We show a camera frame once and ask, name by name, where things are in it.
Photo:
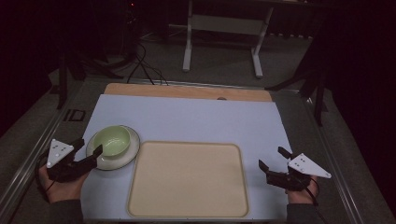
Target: white table surface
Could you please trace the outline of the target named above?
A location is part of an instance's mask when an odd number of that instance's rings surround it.
[[[181,141],[238,145],[242,151],[249,204],[249,213],[241,220],[286,218],[287,195],[283,189],[267,185],[265,174],[258,166],[260,159],[272,171],[287,172],[287,160],[277,153],[277,148],[284,147],[291,152],[290,144],[275,103],[103,94],[84,133],[86,144],[96,132],[119,124],[135,129],[142,143]],[[77,161],[85,158],[85,153],[84,147],[76,155]],[[92,170],[82,189],[84,217],[139,219],[131,217],[126,209],[133,175],[134,160],[114,171]]]

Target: black cable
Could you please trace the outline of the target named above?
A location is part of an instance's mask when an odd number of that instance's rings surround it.
[[[165,77],[163,76],[163,73],[161,72],[160,69],[152,67],[150,64],[148,64],[146,61],[142,60],[142,66],[145,66],[152,71],[154,71],[159,77],[160,77],[160,83],[161,85],[163,84],[163,81],[165,81],[166,85],[169,86],[168,82],[166,81]]]
[[[149,72],[148,72],[147,68],[151,69],[153,72],[155,72],[160,77],[160,83],[161,84],[163,84],[163,81],[164,81],[166,83],[166,85],[169,85],[168,82],[166,81],[165,77],[163,76],[163,73],[161,72],[161,70],[152,67],[150,64],[148,64],[145,61],[146,53],[147,53],[146,48],[140,43],[137,43],[137,45],[140,46],[140,48],[143,49],[143,56],[139,56],[138,54],[136,54],[136,59],[138,60],[138,63],[136,65],[136,67],[134,68],[134,70],[131,72],[131,74],[128,76],[127,83],[129,83],[129,81],[132,78],[132,76],[134,75],[134,72],[136,71],[136,69],[139,66],[141,66],[142,69],[143,69],[143,72],[145,73],[146,77],[149,79],[149,81],[151,82],[152,85],[155,85],[155,83],[152,80],[151,76],[149,75]]]
[[[126,66],[128,63],[131,63],[134,60],[134,55],[132,53],[128,53],[122,61],[116,63],[105,64],[103,67],[108,69],[116,69],[123,66]]]
[[[146,57],[146,48],[145,47],[143,47],[143,45],[141,45],[141,44],[138,44],[140,47],[142,47],[143,48],[143,56],[142,56],[142,60],[144,60],[145,59],[145,57]],[[129,80],[131,79],[131,77],[134,75],[134,72],[136,71],[136,69],[140,66],[140,64],[142,63],[142,60],[138,60],[139,61],[139,63],[136,65],[136,67],[134,68],[134,70],[132,70],[132,72],[131,72],[131,74],[129,74],[129,76],[128,76],[128,79],[127,79],[127,81],[126,81],[126,83],[129,83]]]
[[[56,180],[53,180],[52,183],[49,185],[49,187],[46,189],[46,192],[49,191],[50,187],[53,186],[53,184],[55,184]]]
[[[47,196],[47,189],[44,189],[43,185],[41,184],[40,175],[39,175],[39,173],[38,173],[38,170],[39,170],[40,167],[41,167],[41,161],[42,161],[44,158],[47,158],[48,155],[49,155],[49,153],[50,153],[50,149],[47,149],[43,154],[41,154],[41,155],[38,157],[38,159],[37,159],[37,161],[36,161],[36,163],[35,163],[35,182],[36,182],[36,184],[37,184],[37,189],[38,189],[38,191],[41,193],[41,195],[43,196],[44,200],[45,200],[47,203],[49,202],[49,198],[48,198],[48,196]]]
[[[300,184],[303,184],[303,182],[302,182],[299,178],[295,177],[294,175],[291,175],[291,177],[292,177],[293,179],[297,180]],[[318,194],[319,194],[320,188],[319,188],[318,182],[317,182],[316,180],[314,180],[313,178],[310,178],[310,179],[313,180],[314,183],[317,185],[317,187],[318,187]],[[305,191],[309,194],[309,196],[311,196],[312,201],[313,201],[313,204],[314,204],[314,206],[315,206],[315,210],[317,211],[317,214],[318,214],[318,216],[320,217],[320,219],[323,221],[323,223],[329,224],[329,222],[327,222],[327,220],[324,218],[324,216],[323,216],[323,215],[319,212],[319,210],[318,210],[319,204],[318,204],[317,197],[311,192],[311,190],[310,190],[308,187],[305,187]]]

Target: sleeve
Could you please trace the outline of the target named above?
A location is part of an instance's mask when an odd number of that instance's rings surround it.
[[[67,200],[49,205],[48,224],[82,224],[83,216],[80,200]]]
[[[309,203],[290,203],[288,204],[288,223],[292,224],[322,224],[317,209]]]

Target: metal rail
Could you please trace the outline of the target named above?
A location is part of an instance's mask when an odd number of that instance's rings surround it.
[[[0,223],[8,223],[12,218],[13,213],[18,208],[18,203],[21,201],[24,192],[29,188],[31,180],[34,177],[36,160],[38,159],[39,155],[48,147],[52,136],[56,132],[59,123],[62,121],[62,118],[66,113],[67,107],[76,97],[81,85],[81,82],[74,82],[72,84],[70,96],[65,102],[63,108],[55,111],[54,115],[49,121],[49,124],[37,140],[31,153],[12,177],[11,182],[8,184],[7,189],[0,198]]]
[[[305,109],[307,110],[308,117],[314,126],[318,126],[316,119],[314,118],[314,115],[312,113],[312,108],[313,108],[313,103],[311,99],[304,99],[302,98],[303,104],[305,106]],[[361,217],[361,211],[359,210],[358,206],[355,203],[355,200],[351,194],[351,190],[349,188],[348,183],[344,179],[344,176],[342,174],[342,171],[340,169],[340,165],[338,164],[337,160],[335,159],[334,155],[332,154],[332,147],[330,146],[325,133],[323,132],[322,129],[317,127],[315,129],[319,135],[319,139],[324,146],[324,152],[326,153],[326,158],[329,163],[329,169],[331,173],[334,175],[332,176],[334,179],[335,186],[338,189],[338,192],[340,194],[341,200],[344,204],[344,207],[346,209],[346,213],[349,216],[349,221],[351,224],[363,224],[363,218]]]

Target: hand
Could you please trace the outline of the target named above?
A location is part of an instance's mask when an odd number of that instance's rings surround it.
[[[44,189],[47,189],[46,193],[49,197],[50,203],[56,203],[64,200],[75,200],[79,199],[81,195],[81,188],[84,184],[85,179],[88,177],[88,174],[81,176],[79,179],[67,182],[67,183],[53,183],[53,180],[49,179],[49,175],[47,174],[47,166],[42,166],[38,173],[40,175],[41,184]]]
[[[318,179],[316,176],[311,176],[311,178],[315,181]],[[313,180],[309,183],[308,189],[311,190],[315,197],[318,196],[318,186]],[[289,203],[314,203],[305,189],[302,191],[285,190],[285,193],[288,194]]]

